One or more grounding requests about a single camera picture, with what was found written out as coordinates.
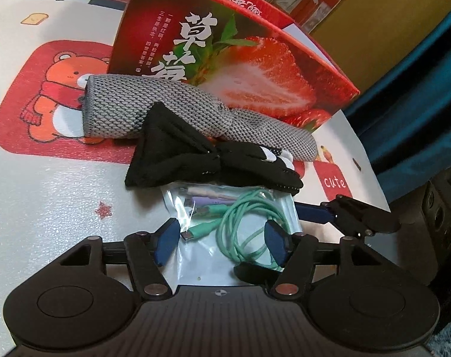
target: black glove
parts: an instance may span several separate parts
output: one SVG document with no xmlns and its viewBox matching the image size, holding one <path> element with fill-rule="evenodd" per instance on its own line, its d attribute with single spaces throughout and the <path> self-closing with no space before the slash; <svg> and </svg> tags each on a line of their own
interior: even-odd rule
<svg viewBox="0 0 451 357">
<path fill-rule="evenodd" d="M 303 183 L 289 154 L 249 142 L 209 141 L 166 106 L 148 112 L 126 174 L 126 186 L 157 187 L 174 181 L 261 186 L 296 195 Z"/>
</svg>

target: purple connector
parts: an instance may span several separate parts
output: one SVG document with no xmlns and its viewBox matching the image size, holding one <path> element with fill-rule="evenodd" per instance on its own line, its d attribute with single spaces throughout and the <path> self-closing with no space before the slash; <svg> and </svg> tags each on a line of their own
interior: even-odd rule
<svg viewBox="0 0 451 357">
<path fill-rule="evenodd" d="M 208 206 L 208 205 L 232 205 L 236 200 L 224 200 L 223 198 L 209 198 L 203 196 L 192 196 L 190 198 L 186 198 L 184 200 L 184 206 L 189 207 L 200 207 L 200 206 Z"/>
</svg>

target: gray knit fabric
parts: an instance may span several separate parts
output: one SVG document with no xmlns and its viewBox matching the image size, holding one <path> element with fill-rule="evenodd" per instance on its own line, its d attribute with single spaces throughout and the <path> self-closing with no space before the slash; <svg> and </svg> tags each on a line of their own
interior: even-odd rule
<svg viewBox="0 0 451 357">
<path fill-rule="evenodd" d="M 283 148 L 302 161 L 313 161 L 317 156 L 310 132 L 254 111 L 230 110 L 216 96 L 182 82 L 92 75 L 81 102 L 86 137 L 136 138 L 152 105 L 163 102 L 206 137 Z"/>
<path fill-rule="evenodd" d="M 316 142 L 308 130 L 255 111 L 233 108 L 230 112 L 233 122 L 222 134 L 223 139 L 283 148 L 302 161 L 314 161 L 318 155 Z"/>
</svg>

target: circular pad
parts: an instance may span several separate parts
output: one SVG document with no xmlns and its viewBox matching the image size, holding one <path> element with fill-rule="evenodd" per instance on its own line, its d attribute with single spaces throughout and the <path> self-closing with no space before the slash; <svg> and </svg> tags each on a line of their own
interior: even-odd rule
<svg viewBox="0 0 451 357">
<path fill-rule="evenodd" d="M 425 286 L 385 267 L 359 266 L 317 285 L 312 321 L 337 343 L 371 352 L 406 349 L 429 337 L 439 303 Z"/>
<path fill-rule="evenodd" d="M 131 291 L 88 267 L 55 267 L 9 294 L 4 320 L 16 343 L 65 350 L 98 343 L 133 315 Z"/>
<path fill-rule="evenodd" d="M 75 317 L 93 304 L 93 295 L 77 286 L 60 286 L 45 291 L 37 302 L 42 313 L 55 318 Z"/>
</svg>

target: mint green usb cable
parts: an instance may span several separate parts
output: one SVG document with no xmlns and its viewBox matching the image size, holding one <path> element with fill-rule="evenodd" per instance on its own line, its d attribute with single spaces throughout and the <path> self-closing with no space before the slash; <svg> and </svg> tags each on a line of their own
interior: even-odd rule
<svg viewBox="0 0 451 357">
<path fill-rule="evenodd" d="M 267 250 L 264 244 L 256 251 L 251 253 L 246 252 L 245 247 L 254 238 L 263 233 L 264 227 L 261 227 L 243 243 L 239 243 L 237 232 L 240 221 L 246 213 L 260 213 L 266 216 L 267 220 L 273 219 L 279 223 L 286 232 L 290 233 L 290 228 L 283 212 L 272 201 L 271 193 L 265 189 L 257 189 L 246 192 L 241 195 L 235 203 L 231 206 L 226 205 L 211 205 L 208 206 L 209 215 L 223 215 L 214 221 L 208 223 L 201 223 L 189 228 L 188 231 L 182 233 L 185 239 L 198 239 L 209 235 L 215 230 L 215 240 L 222 254 L 231 259 L 235 263 L 252 262 L 260 266 L 277 269 L 279 266 L 270 255 L 270 264 L 261 264 L 257 259 L 263 255 Z"/>
</svg>

